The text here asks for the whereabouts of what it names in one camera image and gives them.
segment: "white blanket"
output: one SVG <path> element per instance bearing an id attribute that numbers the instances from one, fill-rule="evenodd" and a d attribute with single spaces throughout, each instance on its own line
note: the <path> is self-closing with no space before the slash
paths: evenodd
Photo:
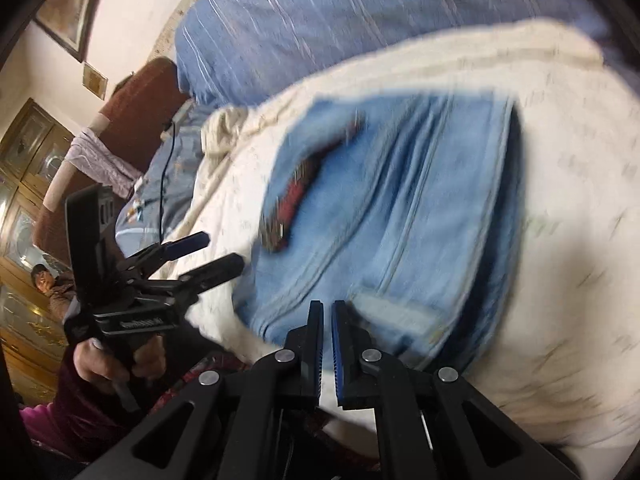
<path id="1" fill-rule="evenodd" d="M 491 350 L 468 379 L 529 433 L 574 446 L 640 436 L 640 103 L 597 46 L 548 21 L 465 28 L 349 60 L 203 128 L 194 199 L 172 238 L 210 246 L 161 270 L 175 277 L 230 251 L 250 255 L 274 158 L 320 97 L 498 89 L 519 98 L 526 224 L 513 294 Z M 272 347 L 234 315 L 232 284 L 202 295 L 190 321 L 245 360 Z M 332 374 L 322 405 L 336 411 Z M 371 424 L 370 413 L 359 415 Z"/>

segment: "brown sofa backrest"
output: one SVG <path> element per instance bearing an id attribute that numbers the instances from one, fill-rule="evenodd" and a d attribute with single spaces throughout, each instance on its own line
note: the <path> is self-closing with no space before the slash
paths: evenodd
<path id="1" fill-rule="evenodd" d="M 90 126 L 111 153 L 144 173 L 160 145 L 165 125 L 187 97 L 178 90 L 174 63 L 159 57 L 136 72 Z M 93 180 L 64 162 L 47 190 L 36 220 L 34 245 L 67 265 L 66 198 L 92 184 Z M 123 200 L 116 200 L 118 210 L 123 204 Z"/>

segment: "blue striped fabric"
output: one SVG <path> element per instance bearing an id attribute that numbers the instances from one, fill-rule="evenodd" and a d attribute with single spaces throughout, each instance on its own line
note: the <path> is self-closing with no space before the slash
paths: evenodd
<path id="1" fill-rule="evenodd" d="M 588 0 L 198 0 L 176 32 L 178 79 L 200 104 L 254 105 L 304 76 L 407 38 L 535 16 L 612 43 Z M 606 54 L 619 57 L 611 47 Z"/>

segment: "metal rivet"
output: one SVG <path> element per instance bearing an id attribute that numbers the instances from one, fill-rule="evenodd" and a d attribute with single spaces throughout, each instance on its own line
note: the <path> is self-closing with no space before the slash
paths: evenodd
<path id="1" fill-rule="evenodd" d="M 438 377 L 443 383 L 452 383 L 458 380 L 458 372 L 453 368 L 445 366 L 438 370 Z"/>
<path id="2" fill-rule="evenodd" d="M 203 386 L 211 386 L 212 384 L 216 384 L 220 379 L 220 374 L 213 370 L 207 370 L 203 372 L 198 377 L 198 382 Z"/>
<path id="3" fill-rule="evenodd" d="M 380 350 L 376 350 L 375 348 L 368 348 L 362 353 L 362 358 L 367 363 L 375 363 L 376 361 L 380 361 L 382 359 L 382 354 Z"/>
<path id="4" fill-rule="evenodd" d="M 293 350 L 289 350 L 285 348 L 284 350 L 278 350 L 276 352 L 276 361 L 279 363 L 288 363 L 289 361 L 293 361 L 296 356 Z"/>

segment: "wall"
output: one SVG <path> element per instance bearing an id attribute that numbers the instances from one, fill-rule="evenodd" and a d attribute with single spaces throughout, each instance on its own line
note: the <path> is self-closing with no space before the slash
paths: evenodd
<path id="1" fill-rule="evenodd" d="M 144 65 L 179 2 L 100 0 L 89 40 L 87 63 L 108 78 L 107 98 L 121 79 Z M 30 96 L 77 134 L 93 119 L 104 101 L 82 86 L 82 64 L 40 27 L 31 23 L 23 40 L 30 74 Z"/>
<path id="2" fill-rule="evenodd" d="M 28 70 L 26 42 L 20 38 L 0 72 L 0 139 L 29 97 Z"/>

